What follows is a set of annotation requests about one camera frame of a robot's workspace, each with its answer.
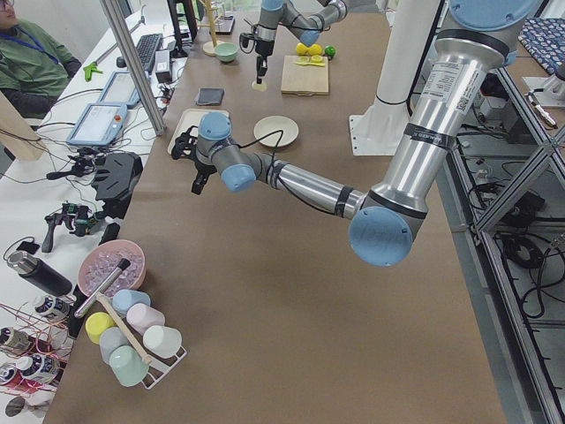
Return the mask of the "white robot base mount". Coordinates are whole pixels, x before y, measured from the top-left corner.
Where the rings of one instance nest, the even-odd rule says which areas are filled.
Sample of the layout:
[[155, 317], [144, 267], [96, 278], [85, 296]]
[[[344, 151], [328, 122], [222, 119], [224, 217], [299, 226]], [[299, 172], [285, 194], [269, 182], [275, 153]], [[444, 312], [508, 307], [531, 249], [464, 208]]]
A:
[[411, 87], [442, 8], [439, 0], [399, 3], [373, 105], [362, 115], [350, 116], [354, 155], [395, 153], [409, 120]]

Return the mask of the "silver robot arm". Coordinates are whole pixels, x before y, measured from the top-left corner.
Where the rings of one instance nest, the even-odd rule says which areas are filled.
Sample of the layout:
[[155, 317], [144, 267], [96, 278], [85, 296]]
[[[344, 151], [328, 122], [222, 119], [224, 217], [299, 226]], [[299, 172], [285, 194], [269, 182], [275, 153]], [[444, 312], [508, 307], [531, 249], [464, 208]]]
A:
[[191, 135], [190, 158], [199, 193], [218, 174], [233, 193], [262, 182], [307, 206], [349, 221], [350, 246], [373, 266], [390, 267], [410, 253], [428, 214], [426, 197], [455, 146], [486, 75], [509, 64], [532, 1], [453, 1], [434, 47], [438, 57], [384, 178], [361, 192], [277, 158], [248, 153], [232, 135], [232, 123], [209, 112]]
[[350, 8], [349, 1], [320, 1], [322, 8], [308, 16], [300, 12], [291, 1], [262, 1], [260, 17], [252, 27], [256, 57], [256, 79], [254, 89], [264, 91], [263, 78], [267, 73], [267, 61], [273, 55], [275, 37], [279, 26], [286, 27], [306, 47], [312, 46], [320, 34], [332, 24], [343, 20]]

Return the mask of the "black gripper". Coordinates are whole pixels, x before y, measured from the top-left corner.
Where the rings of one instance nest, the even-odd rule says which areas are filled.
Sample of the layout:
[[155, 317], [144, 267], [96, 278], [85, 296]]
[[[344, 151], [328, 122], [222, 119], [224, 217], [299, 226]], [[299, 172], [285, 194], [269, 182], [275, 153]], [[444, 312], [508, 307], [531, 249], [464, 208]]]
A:
[[267, 73], [267, 61], [270, 56], [273, 55], [273, 43], [272, 42], [256, 42], [255, 52], [257, 53], [256, 60], [256, 82], [263, 82], [263, 78]]
[[198, 158], [194, 159], [193, 162], [197, 174], [192, 182], [191, 192], [194, 194], [201, 194], [208, 182], [209, 177], [215, 174], [217, 172], [217, 169], [214, 165], [203, 163]]

